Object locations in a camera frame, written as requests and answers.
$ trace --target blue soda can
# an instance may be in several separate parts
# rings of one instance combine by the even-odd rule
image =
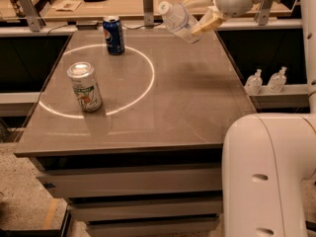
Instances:
[[[111,55],[124,53],[124,38],[119,16],[107,16],[103,21],[108,52]]]

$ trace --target can label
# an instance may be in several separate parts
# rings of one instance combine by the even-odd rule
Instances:
[[[118,55],[124,53],[124,39],[118,16],[104,18],[103,29],[108,53]]]
[[[89,63],[78,62],[72,65],[67,73],[81,109],[86,112],[98,109],[102,98],[94,68]]]

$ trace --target drawer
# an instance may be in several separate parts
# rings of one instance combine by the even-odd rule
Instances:
[[[210,231],[214,230],[218,223],[218,217],[197,217],[191,219],[88,225],[87,232],[91,237],[151,236]]]
[[[113,197],[221,190],[219,164],[142,166],[42,173],[54,198]]]
[[[78,221],[162,218],[188,215],[219,214],[222,196],[171,198],[132,197],[130,200],[69,205],[71,215]]]

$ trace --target clear plastic bottle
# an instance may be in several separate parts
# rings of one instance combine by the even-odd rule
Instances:
[[[192,26],[198,20],[191,15],[183,4],[170,4],[163,1],[159,4],[159,13],[167,30],[188,43],[194,43],[201,39],[202,34],[194,36],[191,33]]]
[[[268,89],[272,92],[280,92],[286,82],[285,76],[286,67],[282,67],[278,73],[273,74],[268,83]]]
[[[249,76],[247,79],[245,90],[248,95],[258,95],[260,88],[263,85],[261,71],[261,69],[257,69],[257,72],[254,75]]]

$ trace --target concrete floor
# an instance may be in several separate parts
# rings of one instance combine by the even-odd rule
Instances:
[[[16,143],[0,144],[0,229],[2,230],[47,230],[59,229],[66,202],[55,199],[36,179],[38,170],[29,159],[16,158]],[[306,217],[316,221],[315,181],[304,181],[302,195]],[[85,224],[71,221],[68,237],[89,237]],[[191,234],[157,235],[156,237],[221,237],[223,220],[214,231]],[[316,235],[309,232],[309,237]]]

